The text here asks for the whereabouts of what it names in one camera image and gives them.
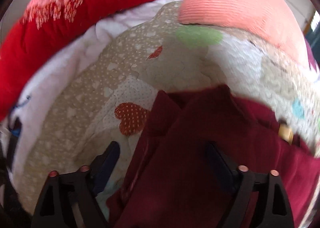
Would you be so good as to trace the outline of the dark red sweater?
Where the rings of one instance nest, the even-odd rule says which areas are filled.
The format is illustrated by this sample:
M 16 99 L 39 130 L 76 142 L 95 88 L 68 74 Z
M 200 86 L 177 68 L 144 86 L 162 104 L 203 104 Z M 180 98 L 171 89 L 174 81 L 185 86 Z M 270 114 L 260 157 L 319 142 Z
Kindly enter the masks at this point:
M 258 173 L 279 172 L 295 226 L 319 179 L 304 140 L 288 143 L 268 107 L 231 95 L 158 92 L 121 188 L 106 202 L 112 227 L 216 227 L 232 198 L 217 153 Z

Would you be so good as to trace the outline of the patchwork quilted bedspread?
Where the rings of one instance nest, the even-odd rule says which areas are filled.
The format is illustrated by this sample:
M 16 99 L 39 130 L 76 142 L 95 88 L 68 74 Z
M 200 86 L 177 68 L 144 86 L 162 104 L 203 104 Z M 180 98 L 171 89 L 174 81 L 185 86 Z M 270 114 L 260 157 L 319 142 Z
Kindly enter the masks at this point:
M 56 97 L 13 182 L 27 212 L 33 213 L 50 170 L 75 171 L 116 140 L 121 154 L 107 185 L 110 195 L 142 131 L 142 125 L 124 127 L 120 108 L 132 105 L 144 119 L 160 90 L 227 84 L 233 94 L 269 106 L 319 156 L 319 73 L 244 30 L 182 25 L 180 4 L 167 3 L 151 20 L 121 33 Z

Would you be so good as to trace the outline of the purple cloth on bed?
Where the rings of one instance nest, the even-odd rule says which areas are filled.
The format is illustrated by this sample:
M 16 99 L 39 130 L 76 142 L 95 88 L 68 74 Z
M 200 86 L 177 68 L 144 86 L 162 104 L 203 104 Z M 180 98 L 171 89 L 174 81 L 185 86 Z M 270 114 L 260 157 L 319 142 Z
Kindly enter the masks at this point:
M 307 39 L 305 39 L 305 43 L 306 43 L 306 49 L 307 49 L 307 53 L 308 53 L 309 68 L 311 70 L 315 71 L 316 73 L 319 73 L 318 63 L 317 63 L 316 59 L 313 56 L 311 46 L 310 46 L 310 44 L 309 44 Z

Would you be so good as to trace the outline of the red floral duvet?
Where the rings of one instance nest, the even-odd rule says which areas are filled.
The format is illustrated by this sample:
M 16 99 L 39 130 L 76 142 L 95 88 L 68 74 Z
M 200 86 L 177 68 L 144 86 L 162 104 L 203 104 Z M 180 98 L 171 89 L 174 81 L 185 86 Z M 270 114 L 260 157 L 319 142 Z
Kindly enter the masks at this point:
M 31 0 L 1 45 L 1 117 L 55 53 L 99 20 L 154 0 Z

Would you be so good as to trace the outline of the pink square pillow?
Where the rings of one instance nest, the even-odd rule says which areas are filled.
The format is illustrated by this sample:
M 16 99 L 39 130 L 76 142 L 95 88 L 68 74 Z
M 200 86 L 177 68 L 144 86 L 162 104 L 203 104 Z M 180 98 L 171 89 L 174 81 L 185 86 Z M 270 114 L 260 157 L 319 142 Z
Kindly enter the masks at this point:
M 303 33 L 284 0 L 183 0 L 182 24 L 238 28 L 279 48 L 301 65 L 308 63 Z

